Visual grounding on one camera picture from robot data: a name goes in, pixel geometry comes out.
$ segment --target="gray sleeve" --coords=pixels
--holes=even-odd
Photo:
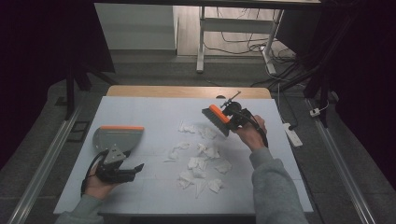
[[[90,195],[82,195],[81,200],[72,212],[63,212],[55,224],[102,224],[103,217],[98,215],[103,201]]]
[[[268,148],[250,155],[256,223],[308,223],[288,172],[281,160],[274,160]]]

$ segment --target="table surface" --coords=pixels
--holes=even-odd
[[[267,134],[274,158],[280,158],[298,190],[305,212],[311,212],[304,182],[292,155],[290,143],[283,130],[276,103],[270,99],[267,89],[219,88],[219,87],[159,87],[159,86],[113,86],[102,99],[87,140],[78,155],[75,167],[64,188],[54,213],[73,209],[78,200],[78,188],[85,170],[97,154],[92,145],[94,131],[101,125],[138,125],[145,131],[140,143],[121,169],[130,169],[145,163],[134,182],[125,183],[114,189],[102,206],[102,214],[126,216],[156,215],[254,215],[251,174],[253,169],[248,160],[250,151],[236,134],[224,137],[201,113],[210,104],[220,105],[224,99],[215,99],[219,94],[227,98],[241,94],[235,101],[248,108],[253,114],[261,114],[271,132]],[[199,132],[181,133],[179,124],[194,125],[196,130],[213,128],[215,139],[202,137]],[[191,147],[178,151],[178,159],[166,162],[169,150],[179,142],[191,143]],[[224,189],[218,194],[205,188],[195,198],[197,186],[182,189],[178,174],[187,171],[191,157],[202,157],[196,146],[204,144],[218,147],[220,158],[211,160],[206,168],[207,181],[220,178]],[[233,168],[226,175],[215,167],[224,160]]]

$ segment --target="metal rail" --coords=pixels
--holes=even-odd
[[[309,100],[305,99],[305,101],[308,108],[313,109],[313,106],[311,105]],[[338,174],[340,175],[344,183],[344,186],[346,187],[346,191],[348,192],[353,204],[355,205],[355,209],[359,217],[361,218],[361,222],[365,224],[375,224],[375,219],[373,217],[372,211],[370,210],[368,203],[364,199],[364,196],[361,193],[361,189],[353,178],[352,173],[350,173],[344,157],[340,153],[338,146],[335,144],[332,138],[332,134],[329,132],[329,129],[323,126],[322,122],[319,119],[315,119],[315,123],[318,127],[320,135],[322,136],[323,142],[327,150],[329,151],[332,162],[337,169]]]
[[[35,171],[35,175],[32,177],[29,185],[27,186],[25,192],[21,196],[18,205],[15,207],[8,224],[24,223],[28,217],[32,207],[37,199],[38,194],[42,190],[47,177],[50,174],[53,164],[58,158],[59,153],[64,145],[67,135],[73,127],[74,122],[80,113],[82,106],[87,98],[86,92],[81,94],[81,99],[79,100],[77,109],[72,114],[69,120],[64,120],[59,131],[56,133],[54,139],[52,140],[46,155]]]

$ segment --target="hand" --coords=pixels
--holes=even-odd
[[[255,115],[254,119],[257,120],[260,127],[264,130],[265,133],[267,133],[267,130],[265,129],[265,125],[264,125],[265,120],[258,115]],[[246,123],[242,128],[238,128],[233,132],[238,134],[242,142],[244,142],[252,151],[264,147],[262,136],[249,122]]]
[[[90,177],[87,180],[87,188],[85,188],[85,194],[91,195],[99,200],[103,200],[111,190],[113,190],[119,184],[107,184],[102,182],[96,175],[97,164],[93,166],[90,171]]]

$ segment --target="person's right hand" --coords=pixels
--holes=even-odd
[[[265,120],[258,115],[255,115],[254,119],[257,120],[260,127],[262,127],[265,133],[267,133],[267,130],[265,129],[265,125],[264,125]],[[264,147],[262,136],[249,122],[246,123],[242,128],[238,128],[233,132],[238,134],[242,142],[244,142],[252,151]]]

